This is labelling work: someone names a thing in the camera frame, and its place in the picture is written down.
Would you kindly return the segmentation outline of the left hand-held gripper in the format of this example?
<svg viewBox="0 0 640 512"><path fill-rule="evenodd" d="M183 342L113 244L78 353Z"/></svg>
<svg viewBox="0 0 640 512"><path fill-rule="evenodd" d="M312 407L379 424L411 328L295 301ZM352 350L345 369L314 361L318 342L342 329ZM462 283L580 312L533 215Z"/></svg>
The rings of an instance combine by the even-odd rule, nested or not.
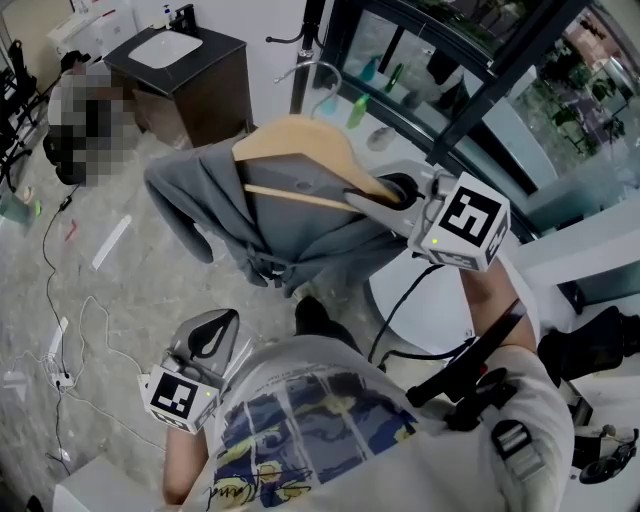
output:
<svg viewBox="0 0 640 512"><path fill-rule="evenodd" d="M239 331L239 313L218 309L184 321L172 349L154 365L142 393L143 404L158 421L196 434L220 405L224 373Z"/></svg>

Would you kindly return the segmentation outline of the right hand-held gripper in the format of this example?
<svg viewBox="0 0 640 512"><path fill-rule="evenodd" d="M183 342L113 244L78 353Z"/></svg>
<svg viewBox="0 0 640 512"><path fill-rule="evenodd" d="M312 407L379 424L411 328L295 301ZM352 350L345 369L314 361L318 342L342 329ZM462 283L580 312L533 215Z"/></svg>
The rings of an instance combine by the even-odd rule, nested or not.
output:
<svg viewBox="0 0 640 512"><path fill-rule="evenodd" d="M386 204L358 191L346 202L407 239L430 261L486 271L510 229L510 201L464 172L456 177L426 163L399 160L374 170L396 197Z"/></svg>

